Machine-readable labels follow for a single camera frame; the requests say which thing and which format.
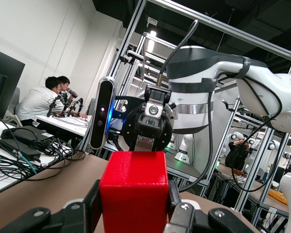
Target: white chair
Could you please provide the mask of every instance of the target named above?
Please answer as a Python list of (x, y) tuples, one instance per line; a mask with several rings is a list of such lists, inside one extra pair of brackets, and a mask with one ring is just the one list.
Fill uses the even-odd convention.
[(16, 87), (14, 94), (12, 96), (11, 102), (2, 120), (5, 121), (6, 123), (15, 124), (17, 125), (17, 127), (22, 127), (23, 125), (21, 124), (18, 116), (15, 114), (16, 106), (19, 103), (19, 95), (20, 95), (20, 90), (18, 87)]

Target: sticker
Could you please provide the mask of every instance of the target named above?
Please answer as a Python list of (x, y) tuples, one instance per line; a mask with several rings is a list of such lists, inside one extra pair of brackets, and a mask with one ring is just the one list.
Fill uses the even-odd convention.
[(196, 181), (196, 180), (197, 180), (197, 178), (195, 178), (195, 177), (193, 177), (193, 176), (190, 176), (190, 177), (189, 177), (189, 181), (190, 181), (190, 182), (194, 182), (194, 181)]
[(46, 137), (53, 137), (54, 135), (51, 135), (50, 133), (42, 133), (43, 136), (46, 136)]
[(274, 207), (270, 207), (270, 209), (268, 210), (268, 212), (272, 213), (272, 214), (276, 214), (277, 209)]

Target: red block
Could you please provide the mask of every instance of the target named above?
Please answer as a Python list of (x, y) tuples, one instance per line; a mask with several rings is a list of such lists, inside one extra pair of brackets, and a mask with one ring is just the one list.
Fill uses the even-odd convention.
[(99, 191), (106, 233), (161, 233), (169, 193), (164, 152), (114, 152)]

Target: black ceiling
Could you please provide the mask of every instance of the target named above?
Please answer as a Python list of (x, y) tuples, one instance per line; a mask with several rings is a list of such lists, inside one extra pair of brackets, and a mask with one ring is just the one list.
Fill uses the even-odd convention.
[[(138, 0), (93, 0), (97, 11), (116, 18), (127, 28)], [(291, 50), (291, 0), (175, 0), (174, 2), (206, 14), (216, 20)], [(146, 26), (148, 17), (158, 21), (157, 26)], [(135, 32), (142, 34), (155, 29), (157, 37), (177, 45), (185, 36), (192, 19), (148, 2)], [(223, 33), (199, 24), (188, 41), (217, 50)], [(274, 73), (287, 73), (291, 62), (260, 48), (224, 35), (218, 49), (264, 61)]]

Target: white shirt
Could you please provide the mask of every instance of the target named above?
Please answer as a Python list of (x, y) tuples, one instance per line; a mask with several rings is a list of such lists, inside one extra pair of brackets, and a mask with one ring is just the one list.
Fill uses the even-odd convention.
[[(32, 119), (34, 126), (37, 126), (35, 116), (46, 116), (49, 112), (49, 105), (58, 95), (43, 86), (31, 89), (26, 97), (16, 107), (16, 115), (20, 120)], [(56, 100), (56, 106), (52, 112), (60, 113), (64, 108), (60, 100)]]

